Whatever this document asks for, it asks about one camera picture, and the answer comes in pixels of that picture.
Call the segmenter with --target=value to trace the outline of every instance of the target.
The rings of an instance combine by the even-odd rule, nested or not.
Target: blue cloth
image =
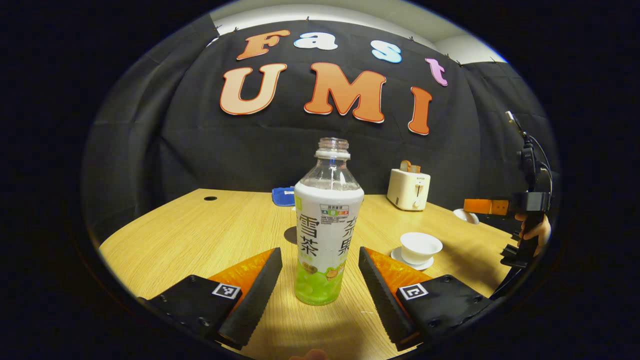
[[[296,204],[293,197],[293,186],[273,189],[271,191],[271,198],[277,206],[294,206]]]

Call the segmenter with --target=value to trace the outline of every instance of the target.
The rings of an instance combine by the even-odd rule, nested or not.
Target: ceiling
[[[365,13],[397,24],[431,42],[468,35],[465,30],[439,15],[403,0],[238,0],[213,10],[211,17],[215,21],[267,6],[292,4],[336,6]]]

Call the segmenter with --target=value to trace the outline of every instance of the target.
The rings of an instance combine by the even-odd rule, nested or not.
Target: black cable
[[[533,141],[535,141],[535,142],[536,142],[536,145],[538,146],[538,148],[539,148],[539,149],[540,149],[540,151],[542,152],[542,156],[544,156],[544,157],[545,157],[545,161],[546,161],[547,163],[546,163],[546,164],[545,164],[545,163],[542,163],[542,162],[540,162],[540,163],[541,163],[542,165],[544,165],[544,166],[545,166],[545,168],[546,168],[546,170],[547,170],[547,173],[549,174],[549,181],[551,182],[551,189],[550,189],[550,191],[549,191],[549,194],[550,194],[550,195],[553,195],[553,192],[554,192],[554,177],[553,177],[553,175],[551,174],[551,165],[549,165],[549,159],[547,159],[547,154],[545,154],[545,150],[544,150],[544,149],[542,149],[542,146],[540,146],[540,143],[536,140],[536,138],[535,138],[535,137],[533,137],[533,136],[529,135],[529,138],[530,138],[531,140],[533,140]]]
[[[549,170],[549,166],[543,162],[540,162],[540,165],[542,165],[546,170],[547,170],[547,174],[549,175],[549,183],[551,184],[551,189],[549,189],[549,195],[553,196],[554,194],[554,176],[551,174],[551,170]]]
[[[549,172],[551,172],[551,165],[549,165],[549,159],[547,159],[547,155],[545,154],[545,151],[542,149],[542,146],[540,146],[540,143],[536,140],[535,137],[529,135],[529,138],[531,138],[531,140],[536,142],[536,145],[538,146],[538,148],[542,152],[542,156],[545,157],[545,161],[547,162],[547,170],[549,170]]]

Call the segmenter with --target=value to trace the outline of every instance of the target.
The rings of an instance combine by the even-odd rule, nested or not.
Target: plastic bottle
[[[294,187],[298,264],[295,294],[310,305],[338,298],[364,191],[347,169],[349,143],[322,138],[316,166]]]

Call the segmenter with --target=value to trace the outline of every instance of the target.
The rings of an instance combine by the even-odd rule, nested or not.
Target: white teacup
[[[429,261],[442,250],[442,242],[424,233],[406,233],[400,236],[402,258],[409,264],[419,265]]]

